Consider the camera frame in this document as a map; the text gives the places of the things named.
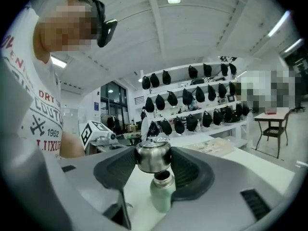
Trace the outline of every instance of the headset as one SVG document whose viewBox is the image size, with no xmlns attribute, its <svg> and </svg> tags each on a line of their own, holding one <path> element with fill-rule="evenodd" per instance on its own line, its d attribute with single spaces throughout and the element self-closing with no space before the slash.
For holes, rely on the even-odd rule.
<svg viewBox="0 0 308 231">
<path fill-rule="evenodd" d="M 102 48 L 110 42 L 117 26 L 117 20 L 105 22 L 105 5 L 98 0 L 78 0 L 85 2 L 91 7 L 91 17 L 96 22 L 97 45 Z"/>
</svg>

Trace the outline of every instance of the mint green water bottle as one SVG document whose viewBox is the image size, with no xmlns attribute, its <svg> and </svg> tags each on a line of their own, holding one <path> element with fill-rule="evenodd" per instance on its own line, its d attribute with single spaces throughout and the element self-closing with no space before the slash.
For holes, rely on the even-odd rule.
<svg viewBox="0 0 308 231">
<path fill-rule="evenodd" d="M 150 185 L 151 200 L 155 209 L 166 213 L 171 208 L 171 195 L 175 191 L 174 177 L 165 170 L 155 173 Z"/>
</svg>

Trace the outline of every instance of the window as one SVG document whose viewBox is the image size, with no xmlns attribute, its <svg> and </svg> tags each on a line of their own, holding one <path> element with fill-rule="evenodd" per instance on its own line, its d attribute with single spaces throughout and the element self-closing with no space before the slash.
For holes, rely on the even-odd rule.
<svg viewBox="0 0 308 231">
<path fill-rule="evenodd" d="M 101 97 L 107 98 L 107 85 L 101 87 Z"/>
<path fill-rule="evenodd" d="M 107 85 L 108 87 L 108 98 L 110 101 L 119 103 L 120 102 L 120 90 L 119 86 L 114 82 L 110 82 Z"/>
<path fill-rule="evenodd" d="M 129 124 L 126 90 L 114 82 L 101 87 L 101 119 L 108 116 L 119 119 L 120 127 Z"/>
<path fill-rule="evenodd" d="M 121 88 L 121 102 L 123 104 L 127 104 L 126 90 L 122 87 L 120 88 Z"/>
</svg>

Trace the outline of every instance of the ceiling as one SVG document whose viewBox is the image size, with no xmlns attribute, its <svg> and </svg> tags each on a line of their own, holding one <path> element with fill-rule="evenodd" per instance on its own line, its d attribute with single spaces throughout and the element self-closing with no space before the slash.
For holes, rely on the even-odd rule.
<svg viewBox="0 0 308 231">
<path fill-rule="evenodd" d="M 34 8 L 42 15 L 61 1 L 35 0 Z M 56 67 L 64 89 L 85 94 L 117 78 L 137 88 L 141 69 L 216 62 L 218 56 L 243 59 L 239 73 L 269 48 L 283 52 L 299 39 L 292 20 L 267 37 L 285 12 L 275 0 L 100 1 L 106 19 L 118 20 L 113 39 L 104 48 L 54 54 L 68 62 Z"/>
</svg>

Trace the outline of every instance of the gray machine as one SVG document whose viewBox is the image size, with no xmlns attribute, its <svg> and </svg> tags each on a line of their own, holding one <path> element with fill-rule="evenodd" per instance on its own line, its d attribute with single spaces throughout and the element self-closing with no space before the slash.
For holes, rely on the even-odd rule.
<svg viewBox="0 0 308 231">
<path fill-rule="evenodd" d="M 167 152 L 164 157 L 171 158 L 176 191 L 171 209 L 154 231 L 251 229 L 282 200 L 275 189 L 240 164 L 184 148 L 166 151 L 166 143 L 158 143 Z M 2 137 L 1 144 L 11 148 L 3 150 L 0 158 L 4 179 L 44 228 L 131 229 L 123 189 L 141 159 L 135 147 L 56 160 L 17 136 Z M 99 205 L 100 211 L 93 205 Z"/>
</svg>

